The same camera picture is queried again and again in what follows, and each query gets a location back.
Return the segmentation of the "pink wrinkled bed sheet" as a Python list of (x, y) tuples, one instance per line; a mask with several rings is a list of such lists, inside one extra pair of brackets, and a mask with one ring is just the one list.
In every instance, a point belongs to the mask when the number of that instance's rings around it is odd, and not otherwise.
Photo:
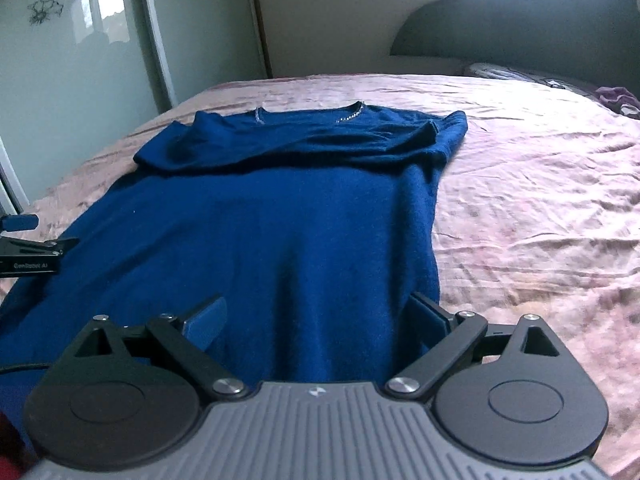
[(88, 159), (30, 209), (60, 235), (170, 122), (196, 112), (316, 110), (361, 101), (446, 115), (469, 130), (440, 181), (440, 296), (492, 322), (541, 315), (608, 401), (596, 461), (639, 474), (639, 125), (573, 92), (442, 75), (317, 75), (230, 82), (157, 116)]

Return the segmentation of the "dark upholstered headboard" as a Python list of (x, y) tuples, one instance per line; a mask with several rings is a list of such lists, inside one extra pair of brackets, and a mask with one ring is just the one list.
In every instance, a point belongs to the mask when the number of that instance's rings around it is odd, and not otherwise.
[(437, 0), (408, 16), (390, 52), (529, 68), (638, 92), (638, 1)]

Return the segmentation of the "glossy sliding wardrobe door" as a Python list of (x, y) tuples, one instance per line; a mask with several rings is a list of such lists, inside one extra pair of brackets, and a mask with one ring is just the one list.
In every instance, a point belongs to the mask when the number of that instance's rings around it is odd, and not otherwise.
[(265, 75), (253, 0), (1, 0), (1, 208), (223, 82)]

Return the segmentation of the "purple crumpled cloth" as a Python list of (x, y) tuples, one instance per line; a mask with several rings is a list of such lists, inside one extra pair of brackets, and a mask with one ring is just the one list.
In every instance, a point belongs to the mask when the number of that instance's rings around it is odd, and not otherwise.
[(596, 90), (598, 101), (616, 114), (639, 119), (639, 99), (625, 87), (600, 87)]

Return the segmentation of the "dark patterned pillow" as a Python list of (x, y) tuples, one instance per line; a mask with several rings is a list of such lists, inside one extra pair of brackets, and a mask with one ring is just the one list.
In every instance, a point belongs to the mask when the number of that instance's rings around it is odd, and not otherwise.
[(591, 82), (581, 81), (569, 76), (558, 76), (555, 74), (536, 72), (536, 70), (522, 70), (508, 66), (501, 66), (490, 63), (472, 63), (465, 66), (464, 76), (495, 79), (495, 80), (516, 80), (524, 82), (534, 82), (553, 89), (563, 89), (579, 94), (580, 96), (595, 96), (599, 86)]

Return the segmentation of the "blue knit sweater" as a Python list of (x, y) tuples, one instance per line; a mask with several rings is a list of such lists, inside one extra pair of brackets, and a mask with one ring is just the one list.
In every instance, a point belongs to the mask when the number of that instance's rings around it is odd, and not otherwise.
[(382, 384), (425, 351), (405, 316), (439, 297), (438, 182), (468, 121), (354, 103), (175, 122), (66, 230), (51, 276), (1, 307), (1, 361), (50, 363), (105, 314), (139, 325), (216, 296), (209, 355), (247, 385)]

